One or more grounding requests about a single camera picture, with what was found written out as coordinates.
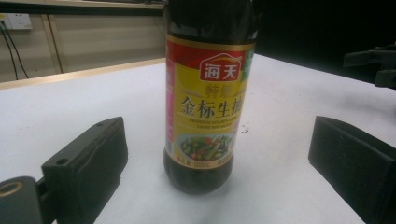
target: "white tabletop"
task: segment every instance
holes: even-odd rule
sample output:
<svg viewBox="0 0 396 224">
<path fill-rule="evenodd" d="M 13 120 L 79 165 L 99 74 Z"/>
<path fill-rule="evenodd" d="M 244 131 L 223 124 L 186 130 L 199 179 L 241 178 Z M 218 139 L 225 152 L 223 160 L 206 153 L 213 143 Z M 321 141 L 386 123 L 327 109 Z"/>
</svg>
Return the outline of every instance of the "white tabletop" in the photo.
<svg viewBox="0 0 396 224">
<path fill-rule="evenodd" d="M 66 144 L 122 116 L 129 161 L 97 224 L 363 223 L 309 164 L 315 117 L 340 119 L 396 147 L 395 99 L 394 90 L 255 55 L 233 173 L 220 189 L 191 196 L 163 169 L 163 63 L 5 89 L 0 181 L 38 180 L 40 166 Z"/>
</svg>

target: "brand logo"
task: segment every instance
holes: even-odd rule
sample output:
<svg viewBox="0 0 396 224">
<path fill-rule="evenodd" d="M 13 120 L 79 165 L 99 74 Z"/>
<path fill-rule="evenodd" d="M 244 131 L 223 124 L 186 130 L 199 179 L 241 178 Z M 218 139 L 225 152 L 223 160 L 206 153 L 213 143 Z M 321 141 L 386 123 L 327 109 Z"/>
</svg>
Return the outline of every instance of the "brand logo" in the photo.
<svg viewBox="0 0 396 224">
<path fill-rule="evenodd" d="M 241 70 L 242 57 L 221 53 L 200 63 L 200 79 L 204 81 L 236 81 Z"/>
</svg>

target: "yellow label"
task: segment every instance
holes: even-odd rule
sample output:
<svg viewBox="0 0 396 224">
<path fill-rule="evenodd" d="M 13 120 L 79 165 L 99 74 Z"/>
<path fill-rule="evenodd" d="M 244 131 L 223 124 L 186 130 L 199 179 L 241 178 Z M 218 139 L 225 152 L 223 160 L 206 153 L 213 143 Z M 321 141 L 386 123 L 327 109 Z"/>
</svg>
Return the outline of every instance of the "yellow label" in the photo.
<svg viewBox="0 0 396 224">
<path fill-rule="evenodd" d="M 253 48 L 168 36 L 166 152 L 174 161 L 214 169 L 232 157 Z"/>
</svg>

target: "wall socket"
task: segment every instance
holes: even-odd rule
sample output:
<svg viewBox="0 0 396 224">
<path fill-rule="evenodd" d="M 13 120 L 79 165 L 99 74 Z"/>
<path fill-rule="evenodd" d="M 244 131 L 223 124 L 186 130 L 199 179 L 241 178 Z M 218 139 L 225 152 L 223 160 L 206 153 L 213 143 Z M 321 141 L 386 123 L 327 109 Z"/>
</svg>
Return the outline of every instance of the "wall socket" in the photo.
<svg viewBox="0 0 396 224">
<path fill-rule="evenodd" d="M 0 21 L 5 23 L 8 30 L 31 30 L 33 28 L 29 14 L 0 13 Z"/>
</svg>

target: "bottle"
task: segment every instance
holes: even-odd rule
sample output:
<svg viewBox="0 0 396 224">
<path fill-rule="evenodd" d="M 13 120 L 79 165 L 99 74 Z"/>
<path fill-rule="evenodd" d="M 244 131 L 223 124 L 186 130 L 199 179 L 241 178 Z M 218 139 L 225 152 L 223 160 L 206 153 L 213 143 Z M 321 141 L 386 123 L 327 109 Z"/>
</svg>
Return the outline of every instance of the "bottle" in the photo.
<svg viewBox="0 0 396 224">
<path fill-rule="evenodd" d="M 165 0 L 165 172 L 190 194 L 219 188 L 233 146 L 257 35 L 251 0 Z"/>
</svg>

